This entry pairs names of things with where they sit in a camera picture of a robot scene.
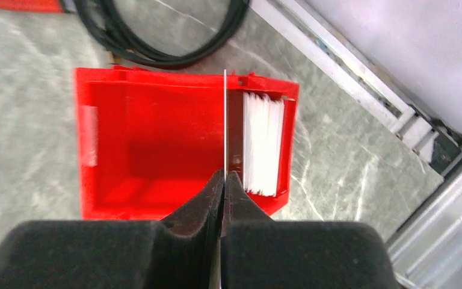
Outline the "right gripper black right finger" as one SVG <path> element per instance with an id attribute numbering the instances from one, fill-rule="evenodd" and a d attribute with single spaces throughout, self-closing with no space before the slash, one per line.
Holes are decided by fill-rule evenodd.
<path id="1" fill-rule="evenodd" d="M 230 172 L 224 185 L 223 288 L 399 288 L 378 232 L 361 222 L 275 221 Z"/>

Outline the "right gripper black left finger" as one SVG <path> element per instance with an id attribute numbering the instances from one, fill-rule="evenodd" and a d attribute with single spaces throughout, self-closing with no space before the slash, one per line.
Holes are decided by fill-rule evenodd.
<path id="1" fill-rule="evenodd" d="M 0 243 L 0 288 L 219 288 L 224 172 L 160 221 L 34 220 Z"/>

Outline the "white credit card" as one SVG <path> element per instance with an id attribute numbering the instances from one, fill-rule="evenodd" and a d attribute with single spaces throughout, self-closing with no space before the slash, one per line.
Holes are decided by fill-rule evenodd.
<path id="1" fill-rule="evenodd" d="M 224 160 L 224 182 L 227 179 L 227 171 L 228 171 L 228 148 L 227 148 L 227 69 L 223 70 L 223 132 L 224 132 L 224 150 L 223 150 L 223 160 Z"/>

